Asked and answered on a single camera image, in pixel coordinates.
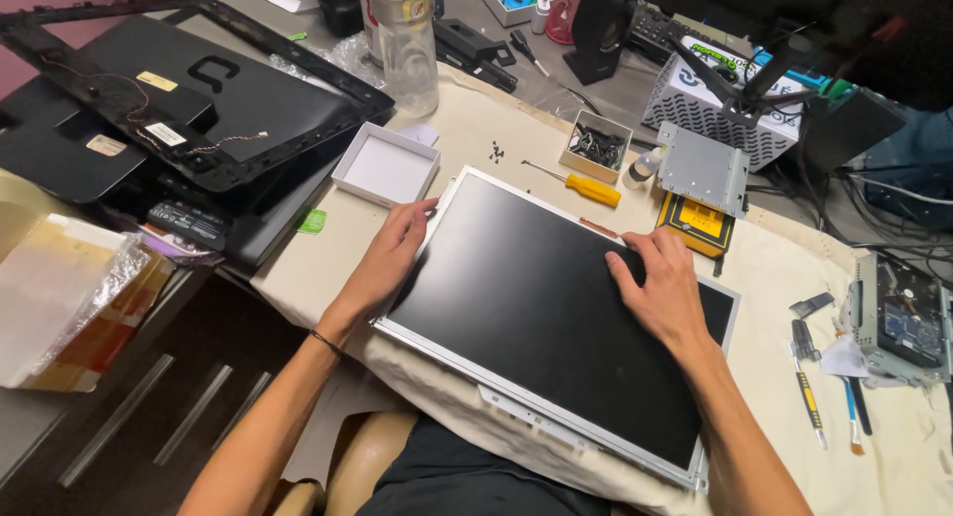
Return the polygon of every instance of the drawer handle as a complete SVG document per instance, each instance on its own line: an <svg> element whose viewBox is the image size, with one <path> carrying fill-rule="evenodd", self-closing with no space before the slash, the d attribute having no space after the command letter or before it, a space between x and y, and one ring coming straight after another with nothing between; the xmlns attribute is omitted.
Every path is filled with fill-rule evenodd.
<svg viewBox="0 0 953 516"><path fill-rule="evenodd" d="M261 397L261 394L265 391L265 388L268 387L268 383L271 380L272 375L267 371L258 377L258 381L255 383L255 386L252 387L252 391L249 392L248 397L245 398L245 401L238 408L238 411L232 416L232 421L229 422L229 425L225 425L225 429L222 430L222 433L218 435L218 440L215 440L215 444L211 447L212 451L218 449L229 433L232 432L232 428L234 428L234 426L237 425L243 417L245 417L245 414L248 413L249 408L251 408L252 404L255 404L256 400Z"/></svg>
<svg viewBox="0 0 953 516"><path fill-rule="evenodd" d="M97 430L96 434L89 440L89 443L86 444L83 450L76 455L76 458L69 463L66 471L63 472L63 475L60 475L58 481L60 485L69 488L79 479L79 476L86 471L86 468L95 460L96 456L103 450L103 447L115 436L116 431L125 424L126 420L136 411L139 404L142 403L142 400L155 388L156 383L159 382L159 379L166 373L174 361L175 359L172 356L163 354L159 360L152 365L152 368L149 369L146 376L139 381L139 384L133 388L133 391L131 391L130 394L126 396L126 399L115 409L110 419L106 420L106 423L99 427L99 430Z"/></svg>
<svg viewBox="0 0 953 516"><path fill-rule="evenodd" d="M214 398L215 394L218 393L218 390L222 388L222 385L231 374L232 367L228 365L222 365L222 368L218 370L215 378L211 380L211 384L205 388L205 391L202 392L202 395L198 398L196 404L185 415L185 419L182 420L182 423L178 425L178 428L175 429L173 435L169 437L169 440L166 442L166 444L162 447L162 449L159 450L159 454L155 455L155 459L152 461L152 463L165 465L166 462L172 458L175 449L178 449L179 445L182 443L182 440L185 439L185 436L189 435L189 431L192 430L192 427L196 425L198 418L203 412L205 412L205 409L208 407L208 403L211 402L211 399Z"/></svg>

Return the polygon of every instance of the brush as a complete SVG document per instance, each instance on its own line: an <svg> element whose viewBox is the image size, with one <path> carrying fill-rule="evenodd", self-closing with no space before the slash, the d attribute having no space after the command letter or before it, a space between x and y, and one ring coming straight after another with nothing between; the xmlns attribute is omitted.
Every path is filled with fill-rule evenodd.
<svg viewBox="0 0 953 516"><path fill-rule="evenodd" d="M861 446L861 429L857 426L857 414L854 412L854 391L850 388L850 381L843 378L843 388L847 392L847 411L850 414L850 452L857 456L864 454Z"/></svg>

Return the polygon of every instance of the yellow screwdriver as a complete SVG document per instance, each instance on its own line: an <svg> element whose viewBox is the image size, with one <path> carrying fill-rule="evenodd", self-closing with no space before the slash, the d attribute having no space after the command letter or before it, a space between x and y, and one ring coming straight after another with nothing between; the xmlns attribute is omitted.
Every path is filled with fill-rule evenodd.
<svg viewBox="0 0 953 516"><path fill-rule="evenodd" d="M543 168L538 164L530 162L528 160L522 161L522 164L529 164L533 168L539 168L543 172L553 176L554 178L559 178L566 183L567 188L576 189L576 192L598 201L599 203L605 203L610 207L618 205L618 199L622 197L622 194L618 193L615 189L610 186L603 185L599 181L589 180L587 178L580 178L575 174L570 174L567 178L553 172L549 168Z"/></svg>

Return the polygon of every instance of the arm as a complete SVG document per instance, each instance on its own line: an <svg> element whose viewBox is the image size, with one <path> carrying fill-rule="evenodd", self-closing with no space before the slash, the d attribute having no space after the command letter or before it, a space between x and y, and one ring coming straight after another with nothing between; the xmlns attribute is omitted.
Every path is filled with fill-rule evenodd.
<svg viewBox="0 0 953 516"><path fill-rule="evenodd" d="M741 514L811 514L804 496L761 432L735 385L724 354L708 335L692 253L664 230L622 238L645 261L639 287L625 262L613 252L606 263L625 305L672 353L694 389L702 417L729 473L728 498Z"/></svg>
<svg viewBox="0 0 953 516"><path fill-rule="evenodd" d="M351 278L321 316L316 326L321 337L343 348L354 323L398 287L426 235L424 213L435 206L436 199L428 199L401 205L388 215ZM261 514L337 362L327 343L305 339L211 455L179 515Z"/></svg>

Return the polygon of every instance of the speaker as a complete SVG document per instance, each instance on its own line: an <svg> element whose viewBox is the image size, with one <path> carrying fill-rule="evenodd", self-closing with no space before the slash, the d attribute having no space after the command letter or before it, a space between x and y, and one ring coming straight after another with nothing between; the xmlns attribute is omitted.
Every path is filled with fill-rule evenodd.
<svg viewBox="0 0 953 516"><path fill-rule="evenodd" d="M576 49L562 59L583 85L615 74L638 0L580 0L573 18Z"/></svg>

